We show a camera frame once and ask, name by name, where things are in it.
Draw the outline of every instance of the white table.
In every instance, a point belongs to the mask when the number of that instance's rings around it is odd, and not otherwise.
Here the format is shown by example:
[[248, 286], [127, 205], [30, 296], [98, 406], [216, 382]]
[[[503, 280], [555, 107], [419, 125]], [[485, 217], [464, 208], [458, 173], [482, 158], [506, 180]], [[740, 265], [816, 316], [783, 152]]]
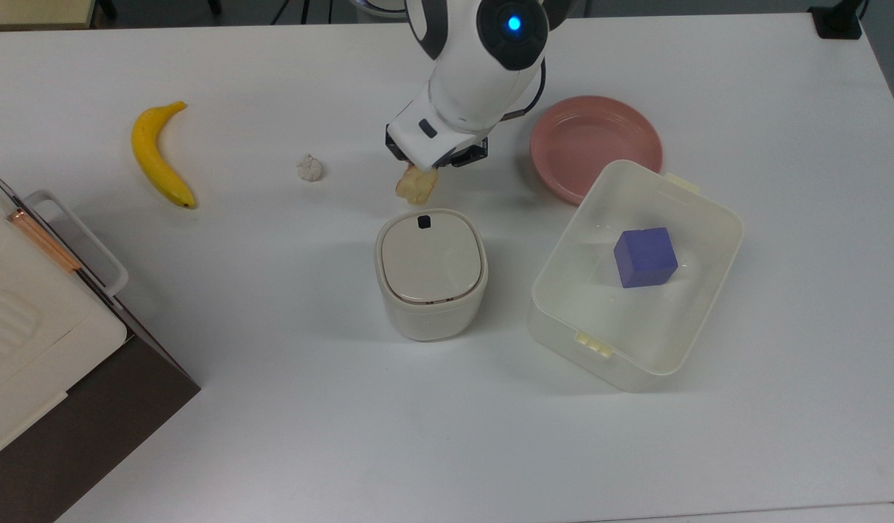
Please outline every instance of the white table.
[[[383, 126], [430, 73], [404, 24], [0, 34], [0, 173], [48, 188], [131, 269], [123, 297], [203, 386], [65, 521], [582, 521], [894, 500], [894, 102], [868, 42], [808, 15], [570, 20], [542, 102], [444, 170], [479, 226], [469, 331], [388, 324], [373, 241], [409, 206]], [[531, 340], [572, 206], [527, 138], [554, 102], [641, 110], [665, 170], [743, 247], [685, 367], [619, 394]], [[163, 151], [175, 208], [130, 151]], [[295, 176], [304, 153], [326, 179]]]

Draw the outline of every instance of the pink plate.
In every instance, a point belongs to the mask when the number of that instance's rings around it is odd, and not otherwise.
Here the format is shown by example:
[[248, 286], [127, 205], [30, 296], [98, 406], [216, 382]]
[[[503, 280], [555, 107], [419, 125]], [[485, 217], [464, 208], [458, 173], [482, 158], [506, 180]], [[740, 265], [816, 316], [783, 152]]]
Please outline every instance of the pink plate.
[[629, 105], [577, 96], [547, 109], [530, 134], [537, 174], [560, 198], [576, 205], [609, 163], [627, 159], [653, 172], [663, 167], [656, 129]]

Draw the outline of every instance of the purple cube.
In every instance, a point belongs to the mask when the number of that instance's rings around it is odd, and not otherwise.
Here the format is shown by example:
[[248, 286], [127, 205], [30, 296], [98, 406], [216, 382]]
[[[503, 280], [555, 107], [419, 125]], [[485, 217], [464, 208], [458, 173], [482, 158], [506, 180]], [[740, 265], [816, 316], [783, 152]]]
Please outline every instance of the purple cube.
[[615, 261], [623, 288], [665, 284], [679, 266], [666, 227], [622, 232]]

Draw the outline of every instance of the floor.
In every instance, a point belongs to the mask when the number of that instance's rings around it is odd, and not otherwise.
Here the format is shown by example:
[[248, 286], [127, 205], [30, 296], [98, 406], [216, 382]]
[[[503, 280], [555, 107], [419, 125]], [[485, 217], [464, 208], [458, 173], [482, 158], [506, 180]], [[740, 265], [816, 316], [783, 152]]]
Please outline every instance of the floor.
[[[372, 23], [350, 0], [222, 0], [223, 12], [211, 14], [205, 0], [113, 0], [118, 16], [109, 20], [95, 7], [99, 29], [218, 25], [297, 25]], [[579, 0], [578, 17], [636, 17], [702, 14], [805, 12], [834, 0]], [[879, 66], [894, 96], [894, 0], [871, 0], [863, 19]]]

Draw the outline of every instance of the plastic container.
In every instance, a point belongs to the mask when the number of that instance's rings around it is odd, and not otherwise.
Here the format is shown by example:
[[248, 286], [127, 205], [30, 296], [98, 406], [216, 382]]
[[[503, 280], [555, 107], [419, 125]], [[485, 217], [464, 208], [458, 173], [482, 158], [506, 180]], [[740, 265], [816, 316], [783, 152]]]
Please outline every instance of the plastic container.
[[446, 208], [391, 219], [376, 239], [376, 277], [391, 324], [433, 341], [469, 327], [489, 281], [476, 226]]
[[[624, 231], [666, 227], [679, 268], [663, 285], [623, 288]], [[679, 370], [730, 270], [743, 222], [675, 177], [610, 163], [531, 289], [527, 327], [546, 347], [621, 390]]]

